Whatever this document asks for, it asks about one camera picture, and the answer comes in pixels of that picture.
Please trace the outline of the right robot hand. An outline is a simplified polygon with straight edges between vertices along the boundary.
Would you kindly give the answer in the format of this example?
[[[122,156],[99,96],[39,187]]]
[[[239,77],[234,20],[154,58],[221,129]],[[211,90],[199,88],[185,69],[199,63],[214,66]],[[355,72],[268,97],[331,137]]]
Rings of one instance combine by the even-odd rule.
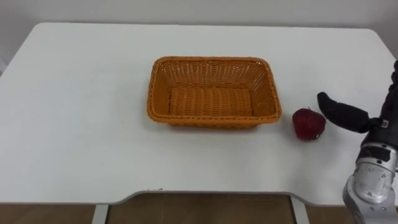
[[[381,143],[397,148],[397,63],[391,75],[392,84],[378,117],[355,106],[332,100],[325,92],[317,94],[318,107],[331,123],[355,133],[366,133],[366,143]]]

